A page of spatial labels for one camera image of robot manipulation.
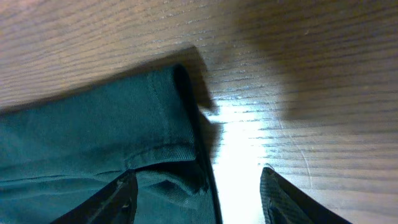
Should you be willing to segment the black polo shirt with logo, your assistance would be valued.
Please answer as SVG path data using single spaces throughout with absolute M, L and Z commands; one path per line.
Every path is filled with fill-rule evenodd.
M 1 115 L 1 222 L 50 223 L 127 172 L 136 223 L 220 223 L 181 65 Z

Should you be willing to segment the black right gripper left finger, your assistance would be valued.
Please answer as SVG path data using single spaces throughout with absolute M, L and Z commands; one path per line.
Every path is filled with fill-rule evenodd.
M 127 170 L 88 200 L 52 221 L 52 224 L 133 224 L 137 193 L 136 173 Z

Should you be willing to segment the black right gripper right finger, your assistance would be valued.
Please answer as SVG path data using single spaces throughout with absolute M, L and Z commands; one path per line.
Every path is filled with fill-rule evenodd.
M 262 170 L 260 195 L 266 224 L 351 224 L 270 167 Z

